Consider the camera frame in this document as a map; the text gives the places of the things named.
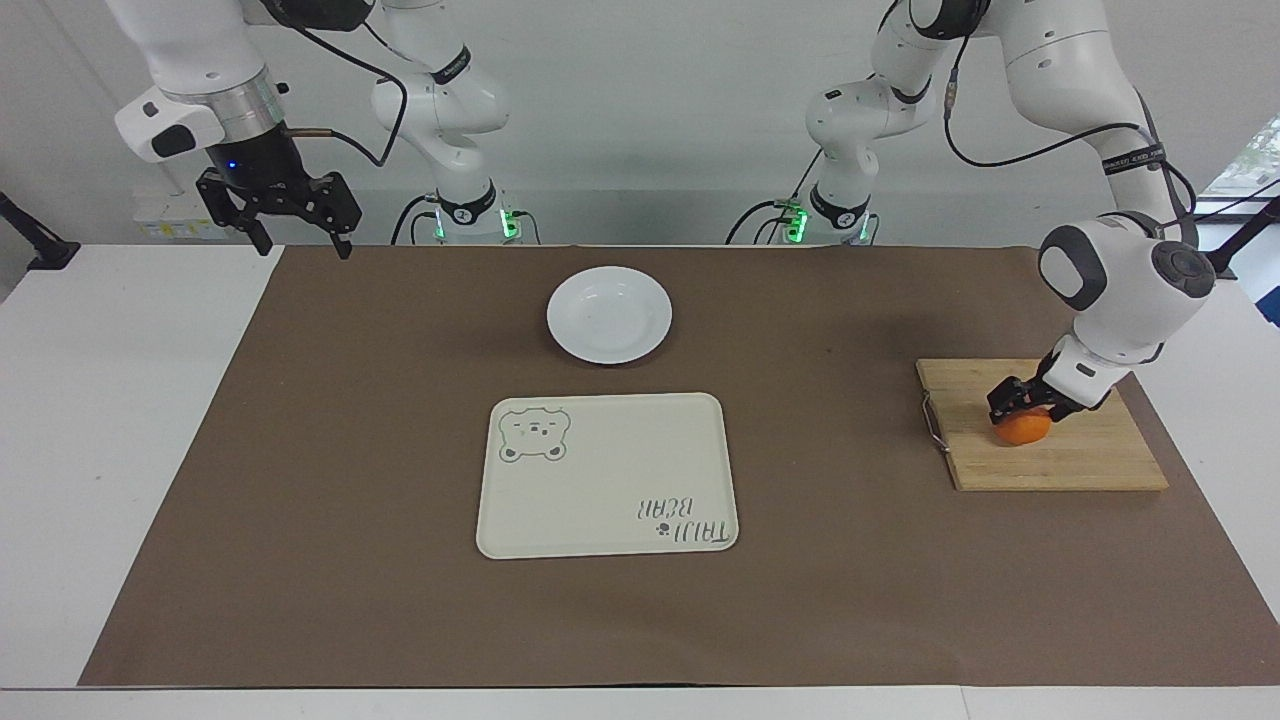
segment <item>bear face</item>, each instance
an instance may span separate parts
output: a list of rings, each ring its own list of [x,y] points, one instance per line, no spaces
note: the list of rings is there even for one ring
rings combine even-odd
[[[568,432],[568,425],[570,416],[563,410],[529,407],[518,413],[507,413],[498,419],[498,432],[502,433],[498,457],[503,462],[515,462],[531,456],[559,460],[564,457],[564,434]]]

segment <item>table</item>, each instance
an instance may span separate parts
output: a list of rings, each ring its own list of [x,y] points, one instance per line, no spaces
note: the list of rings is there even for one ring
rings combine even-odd
[[[0,687],[74,684],[278,254],[91,246],[63,273],[29,275],[0,306]],[[1139,373],[1272,612],[1280,602],[1280,528],[1271,507],[1280,492],[1271,477],[1280,450],[1266,419],[1280,406],[1280,387],[1267,384],[1265,373],[1277,357],[1280,334],[1238,288],[1225,286],[1165,359]],[[1240,392],[1251,378],[1257,382]],[[1231,420],[1224,421],[1228,414]],[[602,707],[616,715],[627,707],[636,716],[707,708],[753,717],[796,711],[1004,717],[1100,716],[1100,703],[1126,716],[1261,717],[1280,706],[1280,688],[23,689],[0,696],[0,715],[159,717],[180,706],[186,714],[351,716],[380,705],[388,714],[430,708],[448,716],[586,716]]]

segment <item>cutting board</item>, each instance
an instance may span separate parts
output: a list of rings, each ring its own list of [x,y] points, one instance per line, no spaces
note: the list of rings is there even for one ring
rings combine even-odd
[[[1120,393],[1012,447],[991,428],[987,393],[1036,360],[919,360],[916,370],[951,478],[961,491],[1162,491],[1169,487]]]

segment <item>metal handle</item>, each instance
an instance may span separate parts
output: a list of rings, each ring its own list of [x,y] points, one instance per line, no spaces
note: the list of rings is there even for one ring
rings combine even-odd
[[[931,400],[929,391],[924,391],[924,401],[920,404],[920,410],[924,413],[924,424],[929,428],[929,437],[933,438],[933,442],[934,445],[938,446],[938,450],[941,450],[945,455],[950,455],[951,446],[947,445],[947,441],[942,439],[941,436],[942,430],[934,427],[933,413],[929,411],[929,400]]]

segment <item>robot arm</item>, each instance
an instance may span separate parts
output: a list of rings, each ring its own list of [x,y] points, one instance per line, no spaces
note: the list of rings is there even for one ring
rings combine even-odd
[[[1042,278],[1079,315],[1034,378],[1009,378],[988,396],[993,423],[1039,406],[1061,420],[1100,406],[1134,366],[1155,361],[1215,281],[1149,114],[1115,58],[1100,0],[896,0],[876,41],[874,74],[810,105],[809,129],[826,151],[809,195],[824,220],[810,228],[836,240],[856,233],[878,170],[870,141],[927,122],[942,51],[980,36],[1000,38],[1014,104],[1033,123],[1069,135],[1129,126],[1085,138],[1116,210],[1057,228],[1041,247]],[[947,115],[954,101],[955,78]]]
[[[151,163],[206,150],[214,165],[196,186],[210,215],[247,233],[260,254],[271,238],[257,217],[269,214],[321,228],[347,258],[351,243],[342,234],[356,229],[360,206],[339,173],[312,178],[302,167],[237,0],[106,4],[156,83],[116,114],[129,147]],[[358,0],[342,5],[369,12]]]
[[[444,0],[383,0],[393,53],[416,72],[399,79],[408,105],[399,135],[431,167],[443,213],[438,234],[451,242],[504,242],[513,231],[503,192],[484,154],[468,137],[502,129],[511,111],[502,87],[472,64]],[[374,111],[396,127],[401,94],[389,82],[374,87]]]

